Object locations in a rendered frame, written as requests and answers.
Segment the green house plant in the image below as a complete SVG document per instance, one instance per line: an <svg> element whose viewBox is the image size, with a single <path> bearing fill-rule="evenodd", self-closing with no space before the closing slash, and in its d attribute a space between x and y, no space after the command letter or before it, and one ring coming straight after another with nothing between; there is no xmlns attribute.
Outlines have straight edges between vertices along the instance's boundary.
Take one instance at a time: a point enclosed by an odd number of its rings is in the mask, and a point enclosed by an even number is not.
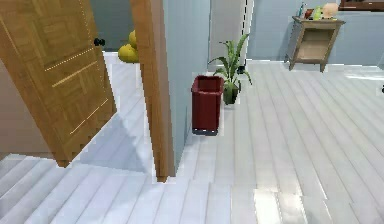
<svg viewBox="0 0 384 224"><path fill-rule="evenodd" d="M237 71L240 68L240 53L248 37L248 34L242 35L238 43L235 43L233 40L224 41L223 44L227 48L227 56L219 56L209 61L209 63L212 63L219 60L223 63L223 66L217 68L213 75L222 74L224 76L223 100L226 105L234 104L242 90L241 82L237 77Z"/></svg>

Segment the brown wooden side table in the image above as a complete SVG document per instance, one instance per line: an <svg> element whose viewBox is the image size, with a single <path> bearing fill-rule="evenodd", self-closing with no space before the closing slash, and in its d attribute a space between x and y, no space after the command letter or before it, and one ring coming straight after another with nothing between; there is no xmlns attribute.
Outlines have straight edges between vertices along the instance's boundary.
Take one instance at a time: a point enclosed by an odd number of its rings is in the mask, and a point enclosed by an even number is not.
<svg viewBox="0 0 384 224"><path fill-rule="evenodd" d="M323 72L340 28L340 19L309 20L293 16L293 26L284 62L292 70L296 63L318 64Z"/></svg>

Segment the brown wooden room door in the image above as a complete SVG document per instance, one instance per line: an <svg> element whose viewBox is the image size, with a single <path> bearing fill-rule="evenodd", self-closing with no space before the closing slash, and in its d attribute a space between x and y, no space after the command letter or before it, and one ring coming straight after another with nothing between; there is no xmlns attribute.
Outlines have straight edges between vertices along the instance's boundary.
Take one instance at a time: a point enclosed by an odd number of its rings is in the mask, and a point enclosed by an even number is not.
<svg viewBox="0 0 384 224"><path fill-rule="evenodd" d="M112 118L95 38L90 0L0 0L0 158L66 167Z"/></svg>

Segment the dark framed picture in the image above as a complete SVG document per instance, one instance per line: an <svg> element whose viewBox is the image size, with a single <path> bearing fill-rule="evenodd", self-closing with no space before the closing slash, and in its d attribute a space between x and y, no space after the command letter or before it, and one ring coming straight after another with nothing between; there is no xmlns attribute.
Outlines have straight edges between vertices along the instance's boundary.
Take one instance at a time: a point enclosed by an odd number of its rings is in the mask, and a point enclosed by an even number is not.
<svg viewBox="0 0 384 224"><path fill-rule="evenodd" d="M340 0L339 10L384 12L384 0Z"/></svg>

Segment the dark red bin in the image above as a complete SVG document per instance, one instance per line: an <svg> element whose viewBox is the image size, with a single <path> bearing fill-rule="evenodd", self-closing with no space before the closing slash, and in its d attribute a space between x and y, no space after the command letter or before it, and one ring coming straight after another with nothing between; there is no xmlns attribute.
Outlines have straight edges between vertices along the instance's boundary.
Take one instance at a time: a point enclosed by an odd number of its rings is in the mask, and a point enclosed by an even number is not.
<svg viewBox="0 0 384 224"><path fill-rule="evenodd" d="M220 104L224 80L219 76L198 75L191 87L192 130L216 135L220 122Z"/></svg>

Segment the yellow round cushion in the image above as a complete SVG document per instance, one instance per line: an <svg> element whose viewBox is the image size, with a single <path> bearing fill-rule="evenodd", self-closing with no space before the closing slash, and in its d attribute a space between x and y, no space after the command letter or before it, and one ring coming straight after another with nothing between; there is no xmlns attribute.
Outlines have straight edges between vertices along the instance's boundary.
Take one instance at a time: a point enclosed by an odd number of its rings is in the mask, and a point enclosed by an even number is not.
<svg viewBox="0 0 384 224"><path fill-rule="evenodd" d="M129 33L128 41L128 44L123 45L119 48L118 58L125 63L138 63L139 56L135 31Z"/></svg>

